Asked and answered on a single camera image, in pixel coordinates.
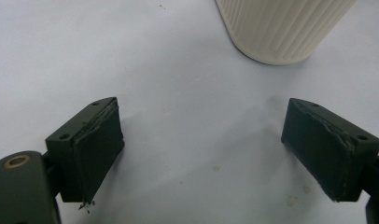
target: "white background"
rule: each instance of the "white background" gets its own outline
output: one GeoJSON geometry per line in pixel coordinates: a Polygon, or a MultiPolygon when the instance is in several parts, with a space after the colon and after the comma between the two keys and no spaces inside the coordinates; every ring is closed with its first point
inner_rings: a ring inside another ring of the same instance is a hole
{"type": "Polygon", "coordinates": [[[379,0],[290,66],[238,51],[213,0],[0,1],[0,159],[109,96],[125,151],[89,214],[57,197],[64,224],[365,223],[280,135],[295,97],[379,137],[379,0]]]}

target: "white cylindrical container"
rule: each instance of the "white cylindrical container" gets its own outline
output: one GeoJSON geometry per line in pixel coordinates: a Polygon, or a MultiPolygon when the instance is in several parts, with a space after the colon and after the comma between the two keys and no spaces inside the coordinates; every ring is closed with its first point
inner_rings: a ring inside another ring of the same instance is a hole
{"type": "Polygon", "coordinates": [[[236,47],[261,63],[309,57],[356,0],[217,0],[236,47]]]}

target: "dark green plastic part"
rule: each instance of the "dark green plastic part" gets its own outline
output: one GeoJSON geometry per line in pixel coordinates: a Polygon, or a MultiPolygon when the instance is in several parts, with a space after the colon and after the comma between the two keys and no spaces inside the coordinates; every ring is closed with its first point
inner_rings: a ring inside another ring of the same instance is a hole
{"type": "Polygon", "coordinates": [[[93,102],[46,139],[64,202],[90,203],[124,146],[117,98],[93,102]]]}
{"type": "Polygon", "coordinates": [[[0,224],[46,223],[61,222],[41,154],[23,151],[0,160],[0,224]]]}
{"type": "Polygon", "coordinates": [[[336,202],[356,202],[362,172],[378,158],[379,138],[321,105],[290,99],[282,142],[336,202]]]}

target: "white ribbed cup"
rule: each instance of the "white ribbed cup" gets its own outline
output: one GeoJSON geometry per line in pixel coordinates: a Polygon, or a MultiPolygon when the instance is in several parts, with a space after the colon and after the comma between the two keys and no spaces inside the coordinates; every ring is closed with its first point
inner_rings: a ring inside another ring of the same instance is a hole
{"type": "Polygon", "coordinates": [[[309,57],[356,0],[217,0],[231,39],[261,63],[309,57]]]}

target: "ribbed plastic surface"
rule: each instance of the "ribbed plastic surface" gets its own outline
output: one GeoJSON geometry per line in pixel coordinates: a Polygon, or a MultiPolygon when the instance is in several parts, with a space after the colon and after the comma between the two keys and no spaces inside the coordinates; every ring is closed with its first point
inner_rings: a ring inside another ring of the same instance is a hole
{"type": "Polygon", "coordinates": [[[217,0],[236,47],[262,63],[309,57],[356,0],[217,0]]]}

